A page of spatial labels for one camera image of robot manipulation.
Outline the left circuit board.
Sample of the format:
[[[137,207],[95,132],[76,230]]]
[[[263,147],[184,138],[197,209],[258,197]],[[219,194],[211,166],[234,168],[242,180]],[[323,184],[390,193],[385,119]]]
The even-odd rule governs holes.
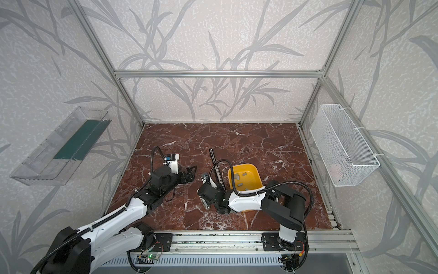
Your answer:
[[[159,254],[142,254],[136,257],[136,264],[150,265],[155,264],[160,259]]]

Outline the pink object in basket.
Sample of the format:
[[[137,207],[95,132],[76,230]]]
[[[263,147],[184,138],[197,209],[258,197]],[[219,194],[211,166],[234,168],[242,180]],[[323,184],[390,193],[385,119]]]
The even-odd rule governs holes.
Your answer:
[[[332,164],[329,168],[329,173],[333,182],[339,182],[342,178],[342,166],[340,164]]]

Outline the clear acrylic wall shelf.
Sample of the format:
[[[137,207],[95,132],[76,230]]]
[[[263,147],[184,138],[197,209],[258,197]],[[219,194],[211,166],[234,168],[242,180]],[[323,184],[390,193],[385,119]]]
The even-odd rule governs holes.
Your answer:
[[[27,186],[64,186],[111,120],[106,110],[77,107],[10,175]]]

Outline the yellow plastic tray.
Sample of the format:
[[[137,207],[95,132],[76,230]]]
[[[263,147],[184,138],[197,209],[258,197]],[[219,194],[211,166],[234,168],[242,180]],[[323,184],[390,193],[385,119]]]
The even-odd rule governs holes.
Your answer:
[[[244,172],[247,172],[247,176],[243,177],[242,173]],[[234,179],[235,174],[239,175],[239,180]],[[265,188],[265,186],[262,185],[256,166],[250,163],[233,166],[233,173],[231,173],[231,170],[228,170],[228,179],[230,189],[234,190],[236,187],[237,191],[243,192],[244,194],[253,193]],[[240,197],[233,192],[229,199],[229,207],[235,212],[260,210],[261,202],[264,197],[265,193],[250,197]]]

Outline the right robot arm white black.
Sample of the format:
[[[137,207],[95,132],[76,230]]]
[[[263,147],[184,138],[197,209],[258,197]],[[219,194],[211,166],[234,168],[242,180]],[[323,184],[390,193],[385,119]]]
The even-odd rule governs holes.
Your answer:
[[[279,223],[279,231],[262,235],[264,251],[297,251],[307,253],[308,237],[305,220],[314,204],[312,190],[302,182],[271,181],[263,185],[255,165],[231,166],[228,170],[229,188],[211,173],[203,174],[198,189],[205,208],[214,207],[218,213],[262,211]]]

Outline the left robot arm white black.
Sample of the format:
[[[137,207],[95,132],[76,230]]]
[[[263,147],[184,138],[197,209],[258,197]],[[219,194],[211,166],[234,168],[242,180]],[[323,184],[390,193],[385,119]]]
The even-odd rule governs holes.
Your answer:
[[[158,208],[180,184],[195,180],[197,166],[182,168],[179,154],[161,154],[164,161],[149,179],[113,212],[78,229],[66,227],[55,237],[33,274],[90,274],[104,263],[139,248],[153,230],[139,220]]]

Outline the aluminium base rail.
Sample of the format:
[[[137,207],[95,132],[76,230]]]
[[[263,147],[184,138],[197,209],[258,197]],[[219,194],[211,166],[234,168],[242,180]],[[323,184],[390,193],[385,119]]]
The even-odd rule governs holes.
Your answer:
[[[299,234],[292,244],[279,243],[273,231],[163,231],[147,244],[145,238],[138,229],[129,229],[92,247],[91,256],[108,261],[129,250],[162,255],[359,252],[351,231],[336,230]]]

